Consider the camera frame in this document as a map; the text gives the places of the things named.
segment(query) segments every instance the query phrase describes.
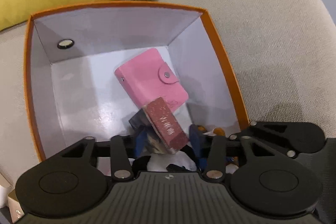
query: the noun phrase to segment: metal rivet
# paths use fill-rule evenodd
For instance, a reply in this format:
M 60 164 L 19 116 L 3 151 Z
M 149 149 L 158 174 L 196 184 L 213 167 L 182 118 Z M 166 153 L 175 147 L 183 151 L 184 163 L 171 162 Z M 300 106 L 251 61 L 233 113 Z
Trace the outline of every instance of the metal rivet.
M 237 139 L 237 135 L 232 134 L 232 135 L 230 135 L 229 139 L 230 139 L 230 140 L 235 140 L 235 139 Z
M 126 179 L 131 175 L 131 173 L 127 170 L 118 170 L 114 172 L 114 176 L 118 179 Z
M 218 170 L 211 170 L 207 172 L 207 177 L 211 179 L 219 179 L 223 176 L 223 173 Z
M 63 39 L 60 42 L 57 43 L 57 47 L 65 50 L 67 48 L 72 47 L 75 44 L 75 42 L 71 39 Z
M 288 157 L 292 158 L 292 157 L 294 157 L 295 155 L 296 155 L 295 151 L 293 151 L 293 150 L 288 150 L 288 152 L 287 152 L 287 156 L 288 156 Z

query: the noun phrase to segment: round hole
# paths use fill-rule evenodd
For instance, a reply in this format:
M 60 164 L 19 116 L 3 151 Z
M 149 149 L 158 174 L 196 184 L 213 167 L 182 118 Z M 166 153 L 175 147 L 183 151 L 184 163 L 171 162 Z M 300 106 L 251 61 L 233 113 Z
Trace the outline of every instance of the round hole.
M 71 39 L 63 39 L 57 43 L 57 47 L 64 50 L 64 49 L 72 47 L 74 43 L 75 42 Z

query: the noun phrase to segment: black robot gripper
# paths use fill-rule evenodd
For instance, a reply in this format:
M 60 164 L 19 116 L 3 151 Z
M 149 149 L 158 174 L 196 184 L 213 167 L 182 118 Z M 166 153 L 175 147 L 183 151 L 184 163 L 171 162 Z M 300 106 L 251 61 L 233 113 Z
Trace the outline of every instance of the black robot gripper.
M 100 223 L 118 223 L 125 216 L 125 223 L 139 223 L 144 221 L 142 214 L 147 214 L 144 223 L 157 223 L 160 208 L 167 215 L 167 220 L 160 221 L 171 223 L 168 216 L 181 204 L 183 210 L 175 216 L 181 223 L 193 223 L 193 214 L 224 223 L 216 221 L 216 214 L 220 219 L 220 214 L 225 217 L 233 208 L 243 220 L 232 218 L 229 223 L 276 223 L 278 219 L 320 223 L 315 206 L 322 183 L 313 171 L 294 160 L 300 153 L 323 149 L 325 137 L 319 127 L 258 122 L 226 138 L 203 135 L 191 125 L 189 134 L 193 148 L 186 146 L 182 151 L 196 163 L 197 172 L 174 165 L 167 167 L 169 173 L 148 172 L 149 156 L 137 157 L 137 134 L 115 136 L 106 142 L 92 137 L 78 141 L 20 176 L 16 195 L 25 216 L 19 221 L 90 224 L 99 218 Z M 110 157 L 110 177 L 96 168 L 99 157 Z M 227 157 L 239 159 L 240 167 L 232 175 L 225 173 Z M 136 158 L 132 166 L 128 158 Z M 207 207 L 214 200 L 217 213 Z M 136 206 L 148 210 L 142 212 Z M 112 212 L 118 218 L 109 218 Z

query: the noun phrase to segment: silver screw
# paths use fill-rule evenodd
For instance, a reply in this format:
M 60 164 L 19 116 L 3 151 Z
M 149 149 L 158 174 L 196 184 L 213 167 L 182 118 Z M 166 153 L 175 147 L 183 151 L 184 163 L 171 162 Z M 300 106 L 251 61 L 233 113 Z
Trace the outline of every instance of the silver screw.
M 114 172 L 114 176 L 118 179 L 126 179 L 131 175 L 131 173 L 127 170 L 118 170 Z
M 237 135 L 236 134 L 232 134 L 232 135 L 230 135 L 229 139 L 230 140 L 235 140 L 235 139 L 237 139 Z
M 218 170 L 211 170 L 207 172 L 207 177 L 211 179 L 219 179 L 223 176 L 223 173 Z
M 288 152 L 287 152 L 287 156 L 288 156 L 288 157 L 292 158 L 292 157 L 294 157 L 295 155 L 296 155 L 295 151 L 293 151 L 293 150 L 288 150 Z

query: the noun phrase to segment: pink wallet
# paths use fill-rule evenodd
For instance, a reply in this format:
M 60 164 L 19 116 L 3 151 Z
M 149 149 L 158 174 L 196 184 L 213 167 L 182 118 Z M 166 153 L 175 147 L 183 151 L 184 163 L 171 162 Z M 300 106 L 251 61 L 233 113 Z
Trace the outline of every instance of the pink wallet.
M 138 108 L 162 97 L 174 112 L 188 100 L 188 93 L 155 48 L 121 65 L 114 74 Z

